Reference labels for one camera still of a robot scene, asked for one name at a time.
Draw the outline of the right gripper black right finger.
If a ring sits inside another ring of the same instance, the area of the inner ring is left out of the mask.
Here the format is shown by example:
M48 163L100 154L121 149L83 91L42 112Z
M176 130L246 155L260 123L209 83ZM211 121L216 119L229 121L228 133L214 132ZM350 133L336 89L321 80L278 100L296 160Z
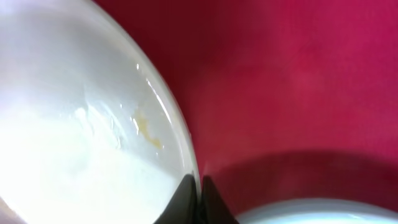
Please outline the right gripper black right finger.
M203 178L198 222L199 224L239 224L209 176Z

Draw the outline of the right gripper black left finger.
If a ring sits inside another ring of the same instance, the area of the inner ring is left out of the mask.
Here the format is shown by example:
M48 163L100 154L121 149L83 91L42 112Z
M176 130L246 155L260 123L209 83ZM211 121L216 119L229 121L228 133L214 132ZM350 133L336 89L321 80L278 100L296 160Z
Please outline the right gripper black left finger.
M191 174L183 177L170 202L154 224L192 224L197 207L197 188Z

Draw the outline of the light blue round plate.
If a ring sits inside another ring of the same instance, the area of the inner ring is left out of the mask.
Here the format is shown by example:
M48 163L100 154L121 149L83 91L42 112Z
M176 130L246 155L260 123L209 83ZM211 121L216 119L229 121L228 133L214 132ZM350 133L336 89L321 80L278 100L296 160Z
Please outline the light blue round plate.
M241 224L397 224L397 212L349 200L308 198L264 205L236 219Z

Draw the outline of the white round plate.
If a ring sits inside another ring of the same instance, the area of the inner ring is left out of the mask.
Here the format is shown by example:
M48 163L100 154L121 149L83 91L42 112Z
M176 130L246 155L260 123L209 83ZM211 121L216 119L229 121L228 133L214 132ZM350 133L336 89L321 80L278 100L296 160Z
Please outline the white round plate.
M1 222L154 223L198 168L180 110L92 1L1 2Z

